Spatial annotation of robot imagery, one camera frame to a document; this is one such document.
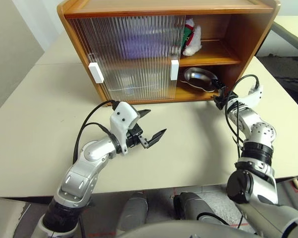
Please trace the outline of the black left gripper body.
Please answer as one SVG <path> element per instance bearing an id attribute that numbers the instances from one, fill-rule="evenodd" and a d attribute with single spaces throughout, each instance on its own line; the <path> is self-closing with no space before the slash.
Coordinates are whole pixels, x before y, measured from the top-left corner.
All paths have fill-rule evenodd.
<path id="1" fill-rule="evenodd" d="M 132 148 L 141 144 L 144 148 L 149 148 L 149 143 L 146 138 L 142 136 L 143 130 L 138 125 L 135 126 L 127 131 L 127 138 L 126 138 L 126 145 L 128 148 Z"/>

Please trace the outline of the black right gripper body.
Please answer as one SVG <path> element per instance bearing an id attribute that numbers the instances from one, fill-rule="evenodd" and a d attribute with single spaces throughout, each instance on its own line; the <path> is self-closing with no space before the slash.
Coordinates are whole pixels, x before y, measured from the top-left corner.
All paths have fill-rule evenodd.
<path id="1" fill-rule="evenodd" d="M 226 102 L 227 102 L 228 100 L 231 100 L 231 99 L 234 99 L 234 98 L 237 98 L 237 97 L 238 97 L 238 95 L 235 94 L 234 92 L 232 92 L 230 96 L 225 95 L 225 94 L 224 94 L 224 91 L 225 91 L 225 90 L 218 91 L 218 92 L 219 92 L 219 95 L 222 95 L 223 100 L 222 100 L 221 102 L 215 102 L 216 107 L 217 107 L 220 111 L 225 107 L 225 104 L 226 104 Z"/>

